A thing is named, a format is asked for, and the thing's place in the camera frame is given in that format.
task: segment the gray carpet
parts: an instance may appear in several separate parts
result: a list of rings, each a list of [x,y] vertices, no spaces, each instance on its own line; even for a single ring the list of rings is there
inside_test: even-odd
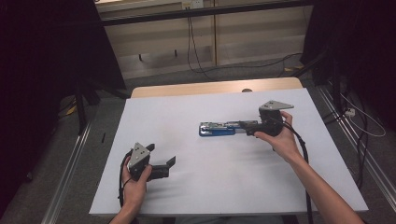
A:
[[[298,65],[297,60],[298,57],[287,60],[286,66]],[[244,63],[243,65],[257,66],[275,61]],[[207,75],[215,80],[277,77],[281,74],[282,67],[282,63],[278,63],[268,67],[224,68],[209,72]],[[127,93],[130,94],[132,89],[138,86],[207,81],[213,80],[208,79],[203,74],[185,71],[156,77],[136,78],[134,80],[127,80],[126,84],[128,86]],[[313,85],[310,76],[303,76],[301,81],[308,88],[319,113],[324,116],[331,112],[318,93],[318,89]],[[112,141],[118,128],[124,101],[114,98],[105,92],[100,92],[100,95],[102,102],[97,108],[86,107],[87,110],[97,109],[97,112],[94,116],[88,140],[79,158],[69,190],[66,193],[57,223],[108,223],[110,220],[110,218],[92,217],[88,212],[106,164],[106,157],[111,149]],[[351,173],[354,177],[356,177],[356,173],[353,171],[358,170],[358,165],[353,146],[347,140],[337,122],[333,122],[327,127],[342,157],[346,161],[346,165],[352,171]],[[53,134],[46,152],[33,171],[33,181],[25,183],[20,187],[14,200],[3,215],[0,224],[40,223],[42,221],[52,194],[59,183],[68,158],[70,157],[71,150],[76,143],[77,132],[77,114],[72,114],[59,120],[58,128]],[[394,136],[394,132],[389,132],[385,138],[370,138],[369,141],[369,148],[374,154],[375,159],[381,164],[381,167],[392,180],[395,180],[394,176],[396,176],[395,168],[392,165],[396,156],[394,152],[396,138]],[[361,193],[370,211],[361,214],[361,216],[369,223],[396,223],[395,212],[389,206],[388,201],[367,171],[365,171],[364,177]],[[305,215],[299,215],[298,218],[300,223],[307,223]],[[160,218],[142,218],[142,223],[154,224],[163,222]],[[315,223],[323,223],[317,214],[315,214]]]

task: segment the hand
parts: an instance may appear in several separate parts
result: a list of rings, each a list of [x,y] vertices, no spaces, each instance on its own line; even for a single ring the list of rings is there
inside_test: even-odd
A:
[[[285,111],[280,111],[280,114],[291,126],[292,115]],[[302,157],[297,148],[294,134],[286,127],[283,127],[282,132],[275,137],[262,132],[255,132],[254,136],[268,142],[276,153],[288,163],[294,158]]]
[[[131,174],[128,171],[127,164],[131,157],[128,157],[125,160],[122,170],[122,183],[124,187],[124,206],[133,206],[136,207],[137,210],[140,209],[140,206],[143,203],[143,200],[146,195],[147,187],[146,183],[148,182],[149,176],[151,174],[152,166],[146,166],[139,180],[136,182],[131,179]]]

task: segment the forearm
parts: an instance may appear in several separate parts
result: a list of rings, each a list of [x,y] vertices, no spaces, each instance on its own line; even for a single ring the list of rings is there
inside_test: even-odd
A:
[[[111,220],[112,224],[129,224],[137,216],[140,207],[133,204],[125,204],[119,213]]]
[[[363,223],[344,199],[305,162],[303,157],[294,157],[290,160],[290,165],[326,223]]]

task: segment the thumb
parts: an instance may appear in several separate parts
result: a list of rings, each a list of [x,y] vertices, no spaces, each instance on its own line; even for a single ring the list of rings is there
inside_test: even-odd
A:
[[[258,137],[258,138],[260,138],[261,140],[264,140],[265,142],[268,142],[268,143],[271,143],[272,142],[272,140],[273,140],[273,136],[271,136],[271,135],[268,135],[268,134],[266,134],[266,133],[262,133],[262,132],[255,132],[254,133],[254,136],[255,137]]]
[[[146,183],[149,179],[149,176],[151,175],[151,170],[152,170],[152,166],[147,165],[145,170],[142,172],[142,175],[140,176],[138,182]]]

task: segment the person's right hand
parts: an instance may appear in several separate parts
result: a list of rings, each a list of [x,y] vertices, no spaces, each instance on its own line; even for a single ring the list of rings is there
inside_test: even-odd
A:
[[[285,118],[285,121],[291,126],[292,115],[285,111],[280,111],[280,114],[282,115],[283,118]],[[300,154],[297,148],[296,141],[294,139],[294,134],[291,132],[291,130],[289,130],[286,127],[283,127],[282,132],[275,137],[262,132],[255,132],[254,136],[268,142],[274,148],[276,153],[288,163],[290,163],[291,160],[293,159],[302,157],[302,155]]]

